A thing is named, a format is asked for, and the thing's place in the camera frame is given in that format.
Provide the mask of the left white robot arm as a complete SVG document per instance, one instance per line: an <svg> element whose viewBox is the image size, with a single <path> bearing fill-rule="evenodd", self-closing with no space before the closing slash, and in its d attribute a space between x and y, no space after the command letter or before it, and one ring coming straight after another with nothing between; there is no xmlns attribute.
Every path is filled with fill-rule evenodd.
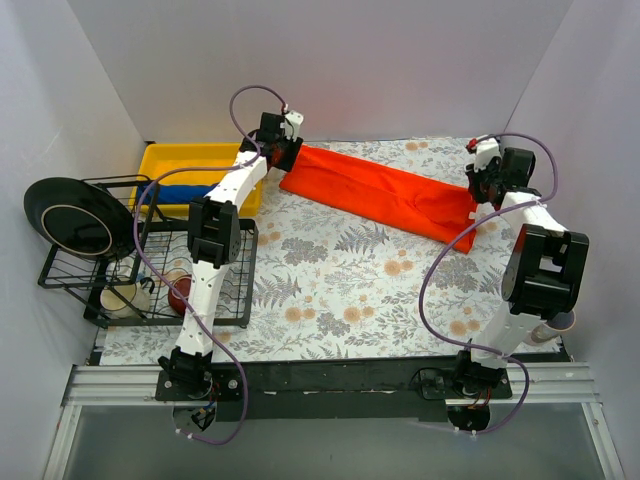
<svg viewBox="0 0 640 480"><path fill-rule="evenodd" d="M241 249L239 208L272 167L290 171L302 146L304 116L294 110L263 113L260 126L245 139L233 168L217 186L189 205L188 249L192 259L190 291L176 347L159 363L168 380L193 400L208 397L214 341L208 333L224 277Z"/></svg>

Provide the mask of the orange t shirt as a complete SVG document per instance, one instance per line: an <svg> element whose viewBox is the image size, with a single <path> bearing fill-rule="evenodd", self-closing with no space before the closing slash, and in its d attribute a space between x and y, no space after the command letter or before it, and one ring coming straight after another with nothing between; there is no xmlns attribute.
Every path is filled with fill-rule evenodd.
<svg viewBox="0 0 640 480"><path fill-rule="evenodd" d="M478 208L463 187L310 146L280 188L445 244L472 225Z"/></svg>

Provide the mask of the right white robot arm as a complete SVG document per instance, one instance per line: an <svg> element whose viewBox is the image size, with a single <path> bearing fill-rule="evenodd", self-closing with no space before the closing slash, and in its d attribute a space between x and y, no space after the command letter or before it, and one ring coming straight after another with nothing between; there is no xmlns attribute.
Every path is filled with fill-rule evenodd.
<svg viewBox="0 0 640 480"><path fill-rule="evenodd" d="M454 389L475 397L496 389L506 358L543 324L570 313L579 296L589 239L568 230L548 212L541 194L529 186L536 157L495 139L472 142L474 155L465 167L469 192L489 203L517 238L501 283L502 304L494 318L457 355Z"/></svg>

